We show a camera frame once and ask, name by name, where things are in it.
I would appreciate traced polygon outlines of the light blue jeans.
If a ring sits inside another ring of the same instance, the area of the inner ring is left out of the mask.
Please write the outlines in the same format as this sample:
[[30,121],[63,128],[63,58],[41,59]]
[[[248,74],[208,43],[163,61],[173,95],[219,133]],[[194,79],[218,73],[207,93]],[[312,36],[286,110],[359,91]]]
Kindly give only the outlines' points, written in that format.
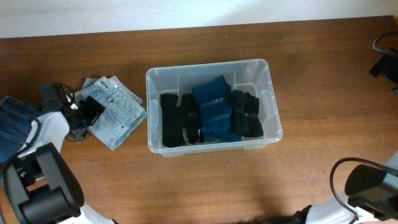
[[147,116],[142,99],[125,87],[117,77],[87,78],[75,92],[78,106],[87,97],[105,107],[94,124],[88,127],[111,150],[119,147]]

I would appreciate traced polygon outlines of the black garment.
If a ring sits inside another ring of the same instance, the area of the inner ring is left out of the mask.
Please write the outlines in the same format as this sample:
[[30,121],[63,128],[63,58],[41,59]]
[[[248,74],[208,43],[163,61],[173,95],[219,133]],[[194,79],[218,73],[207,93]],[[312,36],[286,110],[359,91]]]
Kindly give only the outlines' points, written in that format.
[[160,96],[162,108],[162,144],[180,147],[204,143],[198,107],[191,93],[178,96],[164,93]]

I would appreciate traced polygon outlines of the dark blue jeans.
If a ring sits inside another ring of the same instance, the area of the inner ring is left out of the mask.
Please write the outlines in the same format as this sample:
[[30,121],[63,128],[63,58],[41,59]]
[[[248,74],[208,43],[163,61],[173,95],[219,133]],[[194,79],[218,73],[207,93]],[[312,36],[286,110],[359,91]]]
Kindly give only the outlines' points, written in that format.
[[28,141],[37,108],[12,96],[1,100],[1,163],[12,159]]

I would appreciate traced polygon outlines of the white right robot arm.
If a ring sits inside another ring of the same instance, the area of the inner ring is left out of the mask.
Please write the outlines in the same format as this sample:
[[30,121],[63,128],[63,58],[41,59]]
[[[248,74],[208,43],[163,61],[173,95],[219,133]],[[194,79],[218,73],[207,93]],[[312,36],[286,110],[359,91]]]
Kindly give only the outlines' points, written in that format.
[[[336,193],[335,172],[345,162],[358,162],[347,178],[345,191]],[[386,165],[358,157],[337,161],[330,172],[333,198],[309,205],[292,216],[291,223],[363,223],[397,219],[397,154]]]

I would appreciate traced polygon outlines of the clear plastic storage bin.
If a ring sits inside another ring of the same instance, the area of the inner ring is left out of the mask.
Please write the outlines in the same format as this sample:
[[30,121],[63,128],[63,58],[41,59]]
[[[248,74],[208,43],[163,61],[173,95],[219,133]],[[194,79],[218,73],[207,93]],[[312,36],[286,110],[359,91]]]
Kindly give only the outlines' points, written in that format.
[[[225,77],[232,90],[248,92],[259,98],[259,120],[264,135],[259,138],[244,137],[237,142],[205,142],[165,147],[162,144],[160,96],[164,93],[190,93],[193,87],[207,83],[219,75]],[[164,157],[233,149],[261,149],[282,139],[283,130],[269,65],[263,59],[151,68],[146,73],[146,92],[147,145],[150,151]]]

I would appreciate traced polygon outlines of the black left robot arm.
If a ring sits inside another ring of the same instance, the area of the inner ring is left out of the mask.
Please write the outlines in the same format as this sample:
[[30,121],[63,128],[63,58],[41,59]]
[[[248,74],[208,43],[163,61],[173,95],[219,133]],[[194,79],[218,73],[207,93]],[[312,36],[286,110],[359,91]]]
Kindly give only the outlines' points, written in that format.
[[40,87],[43,105],[11,96],[1,100],[1,185],[19,223],[114,223],[86,202],[60,155],[71,131],[93,124],[104,111],[92,97],[79,109],[66,85]]

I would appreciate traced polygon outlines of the dark grey garment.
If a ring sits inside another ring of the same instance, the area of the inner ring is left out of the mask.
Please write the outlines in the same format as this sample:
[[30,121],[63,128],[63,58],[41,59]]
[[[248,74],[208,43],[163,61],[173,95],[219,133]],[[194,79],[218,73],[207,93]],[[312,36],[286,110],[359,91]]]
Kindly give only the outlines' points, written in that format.
[[233,109],[231,120],[235,134],[249,138],[259,138],[264,135],[259,120],[259,98],[249,92],[233,90],[226,97],[226,101]]

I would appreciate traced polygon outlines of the blue garment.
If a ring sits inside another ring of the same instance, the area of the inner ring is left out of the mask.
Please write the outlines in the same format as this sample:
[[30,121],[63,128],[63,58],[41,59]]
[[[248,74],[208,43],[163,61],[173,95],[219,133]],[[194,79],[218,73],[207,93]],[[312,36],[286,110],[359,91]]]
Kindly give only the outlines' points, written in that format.
[[205,142],[238,142],[242,137],[232,127],[232,107],[226,101],[231,85],[219,75],[207,83],[192,88],[193,99],[198,107],[201,133]]

